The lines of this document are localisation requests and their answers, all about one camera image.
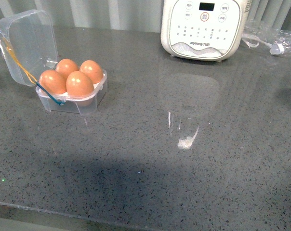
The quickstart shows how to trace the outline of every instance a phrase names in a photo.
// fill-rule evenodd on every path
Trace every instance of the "egg container lid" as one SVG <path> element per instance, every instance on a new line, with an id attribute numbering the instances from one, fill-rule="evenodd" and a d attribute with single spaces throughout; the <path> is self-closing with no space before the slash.
<path id="1" fill-rule="evenodd" d="M 10 43 L 21 65 L 39 79 L 45 70 L 58 62 L 53 24 L 43 10 L 29 10 L 0 19 L 0 48 L 12 78 L 20 84 L 34 86 L 6 50 Z"/>

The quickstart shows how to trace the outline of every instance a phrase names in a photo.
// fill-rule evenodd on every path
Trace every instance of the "yellow strap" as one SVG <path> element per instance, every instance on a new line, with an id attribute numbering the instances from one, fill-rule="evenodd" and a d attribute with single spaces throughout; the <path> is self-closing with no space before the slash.
<path id="1" fill-rule="evenodd" d="M 12 59 L 25 72 L 25 74 L 29 78 L 30 82 L 33 83 L 33 84 L 36 84 L 37 83 L 37 79 L 21 65 L 21 63 L 19 62 L 19 60 L 17 59 L 17 57 L 15 55 L 15 52 L 13 51 L 12 47 L 10 46 L 10 43 L 8 42 L 8 40 L 6 38 L 3 38 L 3 40 L 4 40 L 5 45 L 6 45 L 6 50 L 11 55 Z"/>

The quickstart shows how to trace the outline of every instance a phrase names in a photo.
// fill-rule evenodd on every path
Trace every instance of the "plastic bag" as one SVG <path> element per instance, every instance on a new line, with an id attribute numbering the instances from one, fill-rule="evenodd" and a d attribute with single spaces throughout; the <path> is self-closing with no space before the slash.
<path id="1" fill-rule="evenodd" d="M 291 58 L 291 32 L 273 29 L 263 21 L 247 21 L 242 40 L 252 50 Z"/>

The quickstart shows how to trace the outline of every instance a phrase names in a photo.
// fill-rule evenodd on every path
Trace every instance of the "brand logo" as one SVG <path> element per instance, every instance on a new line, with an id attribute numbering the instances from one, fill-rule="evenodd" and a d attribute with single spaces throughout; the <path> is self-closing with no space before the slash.
<path id="1" fill-rule="evenodd" d="M 202 42 L 190 42 L 191 45 L 199 45 L 199 46 L 205 46 L 205 47 L 209 47 L 210 44 L 209 43 L 202 43 Z"/>

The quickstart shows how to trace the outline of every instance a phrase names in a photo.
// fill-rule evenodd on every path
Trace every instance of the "white curtain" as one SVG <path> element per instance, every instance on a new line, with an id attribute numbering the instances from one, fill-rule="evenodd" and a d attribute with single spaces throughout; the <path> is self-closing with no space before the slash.
<path id="1" fill-rule="evenodd" d="M 160 32 L 163 0 L 0 0 L 0 19 L 46 10 L 54 25 Z M 291 0 L 253 0 L 249 19 L 291 30 Z"/>

